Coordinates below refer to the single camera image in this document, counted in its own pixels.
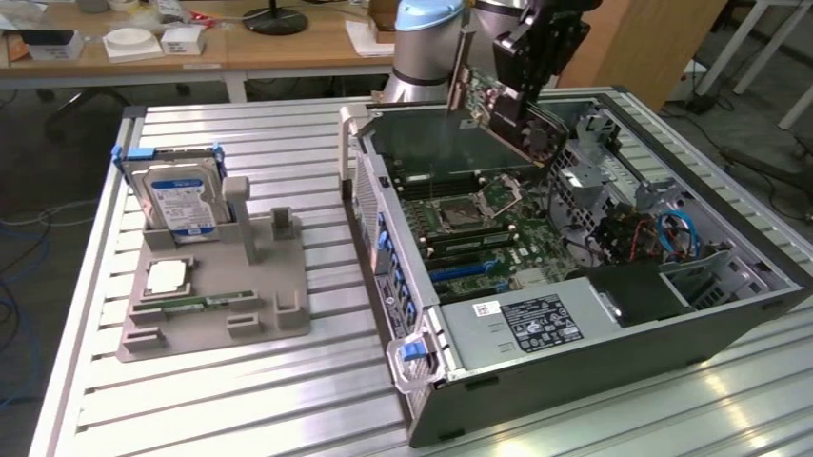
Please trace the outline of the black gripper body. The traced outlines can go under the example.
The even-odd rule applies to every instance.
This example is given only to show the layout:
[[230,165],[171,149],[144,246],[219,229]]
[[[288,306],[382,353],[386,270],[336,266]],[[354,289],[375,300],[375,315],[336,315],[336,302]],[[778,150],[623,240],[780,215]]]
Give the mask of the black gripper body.
[[558,76],[581,46],[590,25],[585,12],[595,1],[529,1],[513,28],[493,40],[499,83],[517,93],[538,93]]

